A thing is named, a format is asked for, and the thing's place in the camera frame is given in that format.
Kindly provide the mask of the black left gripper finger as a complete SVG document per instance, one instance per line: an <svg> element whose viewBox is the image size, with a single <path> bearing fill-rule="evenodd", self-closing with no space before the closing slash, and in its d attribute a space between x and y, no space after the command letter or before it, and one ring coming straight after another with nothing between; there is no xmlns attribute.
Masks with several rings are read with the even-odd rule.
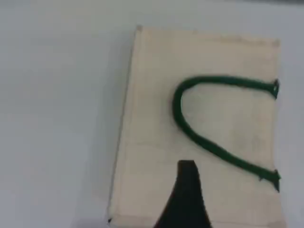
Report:
<svg viewBox="0 0 304 228"><path fill-rule="evenodd" d="M200 175L193 160L180 160L177 177L155 228L210 228L202 195Z"/></svg>

